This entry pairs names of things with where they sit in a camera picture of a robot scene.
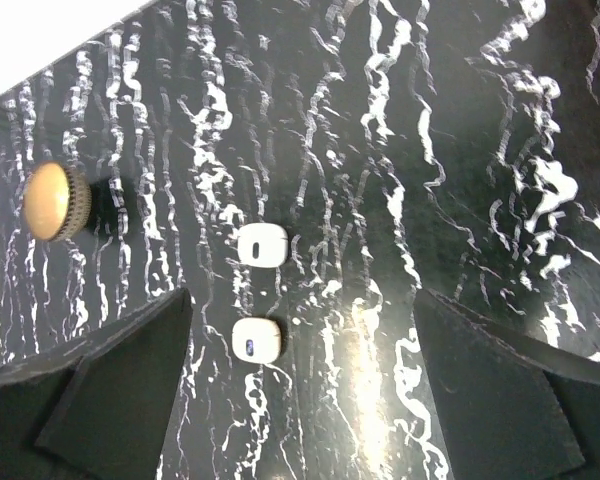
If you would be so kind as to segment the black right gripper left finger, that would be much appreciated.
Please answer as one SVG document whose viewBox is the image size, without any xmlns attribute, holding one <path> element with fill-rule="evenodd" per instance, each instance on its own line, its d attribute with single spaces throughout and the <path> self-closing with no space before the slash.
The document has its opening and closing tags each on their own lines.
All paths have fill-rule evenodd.
<svg viewBox="0 0 600 480">
<path fill-rule="evenodd" d="M 187 289 L 0 366 L 0 479 L 152 479 L 192 323 Z"/>
</svg>

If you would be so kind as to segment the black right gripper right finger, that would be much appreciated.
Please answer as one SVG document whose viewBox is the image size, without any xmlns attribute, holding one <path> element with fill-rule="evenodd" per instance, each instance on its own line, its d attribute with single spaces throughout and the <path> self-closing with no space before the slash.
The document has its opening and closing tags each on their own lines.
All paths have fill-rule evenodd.
<svg viewBox="0 0 600 480">
<path fill-rule="evenodd" d="M 600 363 L 423 290 L 414 319 L 458 479 L 600 479 Z"/>
</svg>

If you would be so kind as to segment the cream earbud charging case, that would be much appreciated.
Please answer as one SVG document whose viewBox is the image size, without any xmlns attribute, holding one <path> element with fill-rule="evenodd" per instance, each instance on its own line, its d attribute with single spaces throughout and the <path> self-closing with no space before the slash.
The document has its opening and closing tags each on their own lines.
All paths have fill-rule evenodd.
<svg viewBox="0 0 600 480">
<path fill-rule="evenodd" d="M 241 361 L 269 364 L 282 352 L 282 333 L 271 319 L 247 317 L 238 320 L 231 332 L 234 355 Z"/>
</svg>

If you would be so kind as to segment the white earbud charging case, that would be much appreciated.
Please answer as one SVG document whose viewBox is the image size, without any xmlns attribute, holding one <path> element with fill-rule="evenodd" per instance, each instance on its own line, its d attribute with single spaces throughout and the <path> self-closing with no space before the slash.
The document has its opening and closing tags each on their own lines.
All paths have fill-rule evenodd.
<svg viewBox="0 0 600 480">
<path fill-rule="evenodd" d="M 281 266 L 288 255 L 286 230 L 273 223 L 250 223 L 237 233 L 237 254 L 244 265 L 271 269 Z"/>
</svg>

